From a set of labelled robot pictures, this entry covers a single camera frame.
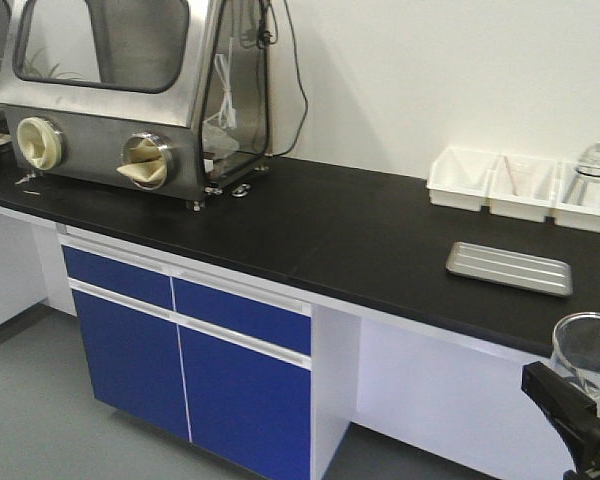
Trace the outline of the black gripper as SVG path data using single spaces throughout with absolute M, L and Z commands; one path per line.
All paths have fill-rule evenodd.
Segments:
M 574 463 L 563 479 L 600 479 L 600 418 L 597 404 L 541 362 L 522 369 L 522 391 L 562 437 Z

